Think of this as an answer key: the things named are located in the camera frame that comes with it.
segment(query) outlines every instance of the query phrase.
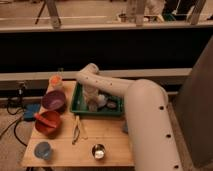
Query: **purple bowl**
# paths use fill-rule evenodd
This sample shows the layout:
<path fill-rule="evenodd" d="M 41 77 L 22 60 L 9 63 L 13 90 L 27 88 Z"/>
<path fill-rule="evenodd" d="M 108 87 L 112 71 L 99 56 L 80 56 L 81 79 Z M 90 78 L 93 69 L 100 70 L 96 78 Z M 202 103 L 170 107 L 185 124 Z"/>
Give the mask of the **purple bowl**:
<path fill-rule="evenodd" d="M 59 110 L 66 103 L 66 96 L 60 90 L 53 90 L 48 92 L 41 99 L 41 105 L 48 110 Z"/>

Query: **small cup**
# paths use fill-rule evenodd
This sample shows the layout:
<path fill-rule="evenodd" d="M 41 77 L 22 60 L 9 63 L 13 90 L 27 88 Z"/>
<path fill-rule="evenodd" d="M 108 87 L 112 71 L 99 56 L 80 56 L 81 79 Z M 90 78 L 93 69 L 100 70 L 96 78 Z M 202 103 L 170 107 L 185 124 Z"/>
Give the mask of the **small cup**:
<path fill-rule="evenodd" d="M 102 144 L 96 144 L 92 148 L 92 155 L 96 160 L 100 160 L 105 156 L 105 147 Z"/>
<path fill-rule="evenodd" d="M 36 157 L 44 160 L 49 160 L 52 155 L 52 149 L 48 142 L 40 142 L 36 145 L 34 149 L 34 154 Z"/>
<path fill-rule="evenodd" d="M 62 90 L 63 80 L 60 75 L 52 75 L 49 79 L 49 84 L 53 90 Z"/>

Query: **tongs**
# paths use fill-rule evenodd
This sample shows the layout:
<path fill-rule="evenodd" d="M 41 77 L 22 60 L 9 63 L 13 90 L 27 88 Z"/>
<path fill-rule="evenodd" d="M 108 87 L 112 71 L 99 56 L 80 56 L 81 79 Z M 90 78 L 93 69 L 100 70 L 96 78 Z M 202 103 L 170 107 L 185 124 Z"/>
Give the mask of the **tongs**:
<path fill-rule="evenodd" d="M 74 131 L 73 131 L 73 140 L 72 144 L 75 145 L 75 143 L 78 141 L 78 138 L 80 136 L 80 133 L 82 133 L 82 137 L 84 139 L 87 139 L 86 131 L 80 121 L 79 115 L 75 115 L 75 123 L 74 123 Z"/>

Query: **green tray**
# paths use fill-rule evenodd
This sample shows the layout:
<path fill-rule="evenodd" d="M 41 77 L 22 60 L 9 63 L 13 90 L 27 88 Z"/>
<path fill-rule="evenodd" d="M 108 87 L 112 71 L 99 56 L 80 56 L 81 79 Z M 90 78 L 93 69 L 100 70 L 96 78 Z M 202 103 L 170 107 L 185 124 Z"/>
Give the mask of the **green tray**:
<path fill-rule="evenodd" d="M 111 96 L 109 94 L 104 93 L 109 100 L 112 100 L 117 103 L 117 107 L 115 109 L 109 109 L 108 107 L 99 108 L 97 112 L 91 112 L 88 110 L 88 107 L 84 101 L 84 97 L 82 94 L 82 86 L 80 84 L 76 84 L 75 90 L 73 93 L 73 98 L 71 102 L 70 111 L 72 113 L 78 115 L 95 115 L 95 116 L 121 116 L 124 113 L 123 108 L 123 99 Z"/>

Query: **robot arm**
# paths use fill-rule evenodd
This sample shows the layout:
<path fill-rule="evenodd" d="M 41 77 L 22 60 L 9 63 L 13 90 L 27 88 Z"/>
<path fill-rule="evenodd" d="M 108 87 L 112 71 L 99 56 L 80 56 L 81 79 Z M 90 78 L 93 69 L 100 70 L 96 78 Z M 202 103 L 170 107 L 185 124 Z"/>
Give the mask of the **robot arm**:
<path fill-rule="evenodd" d="M 97 75 L 98 73 L 98 67 L 91 63 L 77 73 L 76 79 L 82 85 L 91 86 L 118 97 L 124 97 L 127 88 L 134 82 L 132 80 L 103 77 Z"/>
<path fill-rule="evenodd" d="M 136 171 L 183 171 L 178 154 L 165 90 L 149 80 L 125 80 L 99 76 L 89 64 L 79 71 L 80 84 L 124 98 L 129 137 Z"/>

